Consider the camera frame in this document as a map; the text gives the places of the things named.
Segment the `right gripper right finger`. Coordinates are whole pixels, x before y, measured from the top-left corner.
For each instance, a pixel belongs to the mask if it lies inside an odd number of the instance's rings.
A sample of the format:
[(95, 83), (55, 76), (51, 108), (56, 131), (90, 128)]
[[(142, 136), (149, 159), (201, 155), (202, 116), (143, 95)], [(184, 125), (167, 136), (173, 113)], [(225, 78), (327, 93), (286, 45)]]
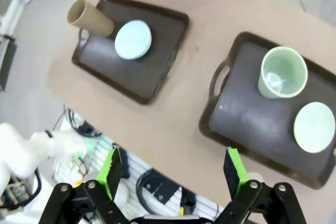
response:
[(249, 179), (236, 148), (227, 148), (223, 171), (231, 201), (215, 223), (251, 223), (250, 214), (261, 214), (266, 223), (306, 223), (293, 187), (280, 182), (270, 187)]

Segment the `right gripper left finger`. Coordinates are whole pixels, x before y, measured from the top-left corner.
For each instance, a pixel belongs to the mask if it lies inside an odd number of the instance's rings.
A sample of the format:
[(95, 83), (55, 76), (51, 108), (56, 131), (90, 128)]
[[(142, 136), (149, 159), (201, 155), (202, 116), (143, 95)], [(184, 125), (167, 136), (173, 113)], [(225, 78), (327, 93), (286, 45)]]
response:
[(111, 149), (97, 179), (77, 187), (59, 183), (53, 188), (39, 223), (79, 223), (87, 213), (101, 223), (129, 223), (114, 202), (121, 177), (119, 150)]

